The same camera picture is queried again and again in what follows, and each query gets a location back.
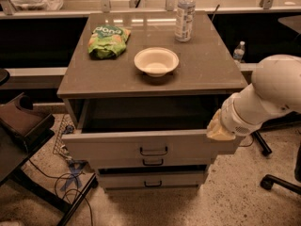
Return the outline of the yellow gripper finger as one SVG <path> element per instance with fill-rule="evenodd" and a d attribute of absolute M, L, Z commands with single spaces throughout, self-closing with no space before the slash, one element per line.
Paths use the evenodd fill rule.
<path fill-rule="evenodd" d="M 218 109 L 207 126 L 206 136 L 209 139 L 218 141 L 235 140 L 236 136 L 222 125 L 220 119 L 221 110 Z"/>

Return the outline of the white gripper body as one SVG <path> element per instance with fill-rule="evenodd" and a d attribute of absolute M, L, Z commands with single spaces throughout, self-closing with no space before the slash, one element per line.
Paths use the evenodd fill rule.
<path fill-rule="evenodd" d="M 251 124 L 244 121 L 235 109 L 234 102 L 239 98 L 238 93 L 233 93 L 221 106 L 221 124 L 232 134 L 245 137 L 261 128 L 261 124 Z"/>

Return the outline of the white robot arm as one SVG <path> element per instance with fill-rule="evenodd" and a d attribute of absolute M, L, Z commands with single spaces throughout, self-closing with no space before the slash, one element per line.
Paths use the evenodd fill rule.
<path fill-rule="evenodd" d="M 235 140 L 272 119 L 301 112 L 301 58 L 274 55 L 258 63 L 251 83 L 224 101 L 207 126 L 207 137 Z"/>

